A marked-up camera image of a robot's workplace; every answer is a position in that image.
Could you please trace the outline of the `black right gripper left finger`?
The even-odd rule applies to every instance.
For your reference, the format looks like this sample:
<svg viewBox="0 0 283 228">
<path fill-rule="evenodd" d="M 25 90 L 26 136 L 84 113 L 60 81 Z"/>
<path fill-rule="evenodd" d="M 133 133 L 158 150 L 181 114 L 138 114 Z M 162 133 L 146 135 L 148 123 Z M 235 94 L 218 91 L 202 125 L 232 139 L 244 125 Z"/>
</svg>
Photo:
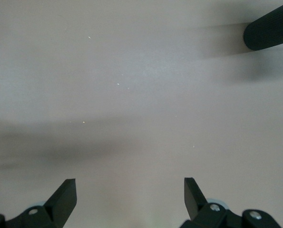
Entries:
<svg viewBox="0 0 283 228">
<path fill-rule="evenodd" d="M 10 220 L 0 214 L 0 228 L 62 228 L 76 204 L 76 180 L 66 179 L 43 205 L 30 207 Z"/>
</svg>

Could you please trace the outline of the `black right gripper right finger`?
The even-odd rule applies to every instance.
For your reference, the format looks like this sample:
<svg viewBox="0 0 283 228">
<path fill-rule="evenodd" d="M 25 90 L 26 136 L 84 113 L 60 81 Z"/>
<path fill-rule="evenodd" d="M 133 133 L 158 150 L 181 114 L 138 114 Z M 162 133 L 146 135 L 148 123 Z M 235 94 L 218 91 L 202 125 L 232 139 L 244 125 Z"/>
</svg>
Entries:
<svg viewBox="0 0 283 228">
<path fill-rule="evenodd" d="M 194 178 L 184 179 L 185 206 L 190 217 L 183 228 L 279 228 L 268 213 L 247 209 L 238 216 L 220 203 L 208 202 Z"/>
</svg>

